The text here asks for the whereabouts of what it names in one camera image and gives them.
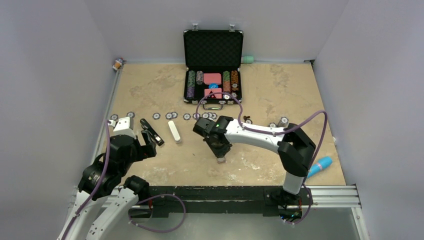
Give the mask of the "black stapler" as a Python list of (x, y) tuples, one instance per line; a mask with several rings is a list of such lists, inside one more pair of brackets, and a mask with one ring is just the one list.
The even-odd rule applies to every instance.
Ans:
[(164, 145), (165, 141), (163, 140), (163, 138), (153, 129), (153, 127), (145, 118), (141, 118), (139, 122), (141, 124), (141, 127), (149, 133), (151, 138), (158, 146)]

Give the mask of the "staple box with clear lid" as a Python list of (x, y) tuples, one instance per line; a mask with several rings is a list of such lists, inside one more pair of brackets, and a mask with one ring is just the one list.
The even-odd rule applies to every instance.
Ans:
[(222, 164), (222, 163), (225, 163), (226, 162), (226, 158), (225, 157), (218, 157), (216, 159), (216, 161), (217, 161), (218, 164)]

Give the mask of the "white stapler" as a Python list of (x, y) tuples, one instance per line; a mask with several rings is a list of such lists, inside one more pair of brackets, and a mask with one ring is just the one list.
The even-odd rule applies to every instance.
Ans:
[(180, 143), (182, 141), (181, 135), (177, 129), (177, 126), (173, 120), (168, 121), (168, 127), (171, 132), (171, 135), (176, 143)]

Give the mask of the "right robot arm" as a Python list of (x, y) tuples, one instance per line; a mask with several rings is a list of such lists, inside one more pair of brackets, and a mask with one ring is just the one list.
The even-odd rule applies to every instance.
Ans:
[(199, 117), (193, 132), (203, 138), (219, 163), (226, 160), (233, 144), (254, 146), (277, 154), (286, 174), (281, 189), (269, 197), (281, 206), (300, 202), (300, 190), (309, 174), (316, 145), (298, 125), (265, 127), (240, 123), (229, 116), (220, 116), (216, 121)]

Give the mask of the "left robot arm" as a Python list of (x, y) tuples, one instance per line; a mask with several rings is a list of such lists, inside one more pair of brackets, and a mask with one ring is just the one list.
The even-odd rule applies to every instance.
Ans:
[(76, 199), (61, 233), (60, 240), (100, 240), (134, 204), (149, 199), (149, 183), (135, 175), (126, 179), (123, 189), (103, 213), (100, 210), (130, 166), (156, 156), (156, 144), (148, 130), (141, 131), (145, 145), (137, 136), (108, 136), (104, 153), (87, 167), (77, 186)]

